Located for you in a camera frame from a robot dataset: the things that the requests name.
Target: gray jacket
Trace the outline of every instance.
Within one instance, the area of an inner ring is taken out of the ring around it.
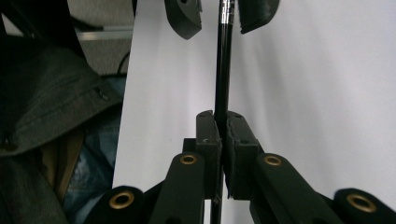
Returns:
[[[0,223],[66,223],[27,155],[120,103],[70,50],[0,36]]]

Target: black plastic part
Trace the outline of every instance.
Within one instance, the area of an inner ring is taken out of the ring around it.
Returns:
[[[16,10],[10,1],[5,1],[1,3],[0,9],[2,13],[15,25],[25,37],[34,37],[34,34],[27,24],[27,21],[22,18],[19,12]]]
[[[340,189],[334,196],[334,210],[351,224],[396,223],[396,213],[375,196],[359,189]]]
[[[253,190],[249,210],[255,224],[278,223],[260,188],[255,188]]]
[[[198,0],[165,0],[166,17],[175,32],[190,39],[202,29]]]
[[[280,224],[343,223],[285,158],[262,153],[254,175]]]
[[[149,223],[201,224],[204,216],[204,174],[204,157],[193,152],[175,156]]]
[[[144,193],[144,203],[139,214],[139,224],[148,223],[152,212],[154,211],[155,203],[160,195],[161,188],[163,187],[163,182],[160,182],[156,186],[152,187]]]
[[[6,34],[6,26],[4,25],[3,17],[1,16],[0,13],[0,35],[5,35],[5,34]]]
[[[260,28],[275,16],[279,0],[238,0],[241,33]]]
[[[133,202],[121,209],[114,209],[110,206],[110,200],[114,196],[123,192],[131,192],[134,195]],[[141,224],[139,214],[143,205],[143,192],[132,187],[117,187],[108,191],[91,210],[85,224]]]
[[[205,198],[215,199],[220,188],[221,139],[210,110],[196,117],[195,151],[205,158]]]
[[[183,141],[183,152],[196,152],[195,138],[185,138]]]
[[[253,165],[262,149],[242,115],[228,112],[227,131],[224,172],[229,196],[250,200]]]

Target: blue fabric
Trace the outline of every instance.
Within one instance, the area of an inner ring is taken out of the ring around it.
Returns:
[[[110,77],[106,81],[123,95],[124,77]],[[112,187],[120,114],[120,108],[116,108],[86,125],[83,146],[64,196],[64,211],[72,224],[83,223],[102,195]]]

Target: brass insert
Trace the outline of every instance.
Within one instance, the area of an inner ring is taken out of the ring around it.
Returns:
[[[109,205],[114,209],[122,209],[128,207],[134,202],[134,195],[131,191],[125,190],[111,197]]]
[[[184,155],[180,158],[180,162],[185,165],[191,165],[197,162],[197,158],[193,155]]]
[[[349,194],[346,196],[346,199],[350,204],[352,204],[352,206],[363,212],[373,213],[376,211],[375,204],[366,197],[363,197],[359,194]]]
[[[264,157],[264,161],[270,165],[280,165],[282,164],[282,160],[276,156],[266,156]]]

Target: cable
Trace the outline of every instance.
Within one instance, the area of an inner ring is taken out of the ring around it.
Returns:
[[[134,16],[136,16],[137,0],[132,0],[132,7],[134,9]]]
[[[126,59],[129,57],[130,54],[131,54],[131,51],[128,50],[128,52],[122,57],[122,59],[120,61],[119,69],[117,69],[117,76],[121,75],[122,66],[124,65]]]
[[[81,21],[73,16],[70,17],[73,26],[81,32],[103,31],[103,26],[91,25],[85,21]]]

